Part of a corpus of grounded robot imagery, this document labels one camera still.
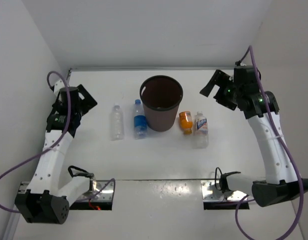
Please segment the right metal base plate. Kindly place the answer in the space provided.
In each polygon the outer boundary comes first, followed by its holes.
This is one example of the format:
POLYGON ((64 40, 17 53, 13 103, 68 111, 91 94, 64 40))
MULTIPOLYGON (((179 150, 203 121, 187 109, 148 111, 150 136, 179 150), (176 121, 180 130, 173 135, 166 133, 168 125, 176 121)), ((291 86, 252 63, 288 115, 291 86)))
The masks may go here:
POLYGON ((217 189, 219 186, 219 181, 216 180, 202 180, 201 182, 201 192, 203 203, 205 204, 229 204, 229 203, 236 203, 240 201, 244 196, 245 193, 241 191, 229 191, 222 193, 220 190, 217 189))

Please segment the clear plastic bottle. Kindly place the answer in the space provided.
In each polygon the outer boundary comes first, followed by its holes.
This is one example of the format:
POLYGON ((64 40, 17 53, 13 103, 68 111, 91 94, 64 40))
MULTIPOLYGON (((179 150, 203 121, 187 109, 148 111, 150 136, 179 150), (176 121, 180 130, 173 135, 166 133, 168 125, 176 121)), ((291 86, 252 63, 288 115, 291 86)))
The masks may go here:
POLYGON ((124 139, 123 111, 119 104, 115 104, 112 108, 110 114, 110 130, 113 141, 124 139))

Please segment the brown plastic waste bin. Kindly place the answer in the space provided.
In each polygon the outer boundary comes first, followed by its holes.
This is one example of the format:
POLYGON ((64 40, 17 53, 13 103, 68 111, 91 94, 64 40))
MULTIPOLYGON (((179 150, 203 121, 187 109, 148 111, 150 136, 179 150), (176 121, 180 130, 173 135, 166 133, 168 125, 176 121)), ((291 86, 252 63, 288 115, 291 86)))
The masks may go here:
POLYGON ((157 132, 169 130, 183 99, 183 88, 174 78, 155 75, 143 82, 139 90, 148 126, 157 132))

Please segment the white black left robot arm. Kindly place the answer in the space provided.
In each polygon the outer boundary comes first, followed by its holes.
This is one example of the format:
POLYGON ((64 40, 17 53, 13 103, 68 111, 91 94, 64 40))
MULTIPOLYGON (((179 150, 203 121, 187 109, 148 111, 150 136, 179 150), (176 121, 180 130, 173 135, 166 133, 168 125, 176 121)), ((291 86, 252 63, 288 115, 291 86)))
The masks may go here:
POLYGON ((94 174, 81 168, 70 172, 71 181, 59 187, 66 152, 82 117, 97 105, 83 85, 59 90, 47 118, 45 141, 34 176, 24 192, 18 192, 15 205, 27 223, 63 224, 71 205, 93 190, 94 174))

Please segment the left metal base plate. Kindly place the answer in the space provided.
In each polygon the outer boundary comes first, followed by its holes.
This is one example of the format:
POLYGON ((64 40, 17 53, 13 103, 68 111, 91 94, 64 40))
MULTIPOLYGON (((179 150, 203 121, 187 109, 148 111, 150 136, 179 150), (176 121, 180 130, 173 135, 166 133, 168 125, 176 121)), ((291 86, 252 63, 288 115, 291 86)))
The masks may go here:
POLYGON ((14 204, 19 211, 41 211, 44 209, 70 208, 73 204, 87 203, 105 193, 108 186, 115 187, 115 179, 99 186, 99 181, 90 180, 83 176, 73 178, 63 188, 58 188, 57 181, 45 182, 39 179, 38 183, 30 182, 24 192, 18 192, 14 204))

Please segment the metal base plate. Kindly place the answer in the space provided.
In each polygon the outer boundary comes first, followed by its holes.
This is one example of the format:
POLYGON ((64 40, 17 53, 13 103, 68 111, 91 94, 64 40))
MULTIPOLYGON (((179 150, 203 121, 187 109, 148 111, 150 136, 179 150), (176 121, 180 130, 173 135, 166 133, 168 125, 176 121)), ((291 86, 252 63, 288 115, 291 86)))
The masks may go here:
POLYGON ((202 180, 201 182, 201 192, 203 203, 205 204, 229 204, 229 203, 236 203, 240 201, 244 196, 245 193, 241 191, 229 191, 222 193, 220 190, 217 189, 219 186, 219 181, 216 180, 202 180))
POLYGON ((58 188, 57 181, 45 182, 39 179, 38 183, 30 182, 24 192, 18 192, 14 204, 19 211, 41 211, 44 209, 70 208, 73 204, 87 203, 105 193, 108 186, 115 187, 115 179, 99 186, 99 181, 90 180, 83 176, 73 178, 63 188, 58 188))

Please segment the orange juice bottle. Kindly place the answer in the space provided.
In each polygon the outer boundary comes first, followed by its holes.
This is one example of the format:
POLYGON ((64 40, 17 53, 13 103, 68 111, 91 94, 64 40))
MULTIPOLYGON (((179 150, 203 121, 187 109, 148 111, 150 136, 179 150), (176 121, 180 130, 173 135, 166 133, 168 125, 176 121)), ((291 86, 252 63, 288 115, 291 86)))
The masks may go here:
POLYGON ((190 135, 192 133, 193 121, 189 111, 183 111, 179 113, 180 127, 183 134, 190 135))

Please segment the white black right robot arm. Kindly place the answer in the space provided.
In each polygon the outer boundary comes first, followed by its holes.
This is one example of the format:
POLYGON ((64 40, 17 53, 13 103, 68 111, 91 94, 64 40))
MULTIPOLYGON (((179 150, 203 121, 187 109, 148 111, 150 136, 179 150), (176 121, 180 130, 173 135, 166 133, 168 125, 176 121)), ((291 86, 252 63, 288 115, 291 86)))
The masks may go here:
POLYGON ((219 89, 216 102, 230 110, 244 113, 252 128, 265 166, 265 178, 243 175, 239 171, 223 173, 219 190, 223 193, 241 191, 252 196, 261 207, 292 201, 300 196, 296 171, 281 142, 277 100, 270 91, 261 93, 252 66, 237 66, 233 76, 216 70, 200 94, 208 97, 214 86, 219 89))

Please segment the blue label water bottle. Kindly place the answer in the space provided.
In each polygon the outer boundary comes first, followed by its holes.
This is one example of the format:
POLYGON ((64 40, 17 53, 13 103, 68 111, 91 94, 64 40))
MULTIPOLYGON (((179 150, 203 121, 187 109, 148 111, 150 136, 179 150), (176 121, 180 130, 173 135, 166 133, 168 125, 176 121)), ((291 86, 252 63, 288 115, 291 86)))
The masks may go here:
POLYGON ((147 122, 143 105, 140 99, 136 99, 133 107, 134 137, 143 139, 147 137, 147 122))

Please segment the white label clear bottle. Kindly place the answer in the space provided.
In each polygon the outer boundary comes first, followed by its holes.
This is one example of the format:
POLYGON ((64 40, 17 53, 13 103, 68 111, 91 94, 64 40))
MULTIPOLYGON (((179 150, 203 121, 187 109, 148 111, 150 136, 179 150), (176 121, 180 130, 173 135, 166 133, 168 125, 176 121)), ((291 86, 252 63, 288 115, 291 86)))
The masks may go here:
POLYGON ((202 112, 198 111, 194 121, 194 148, 205 149, 209 144, 208 122, 202 112))

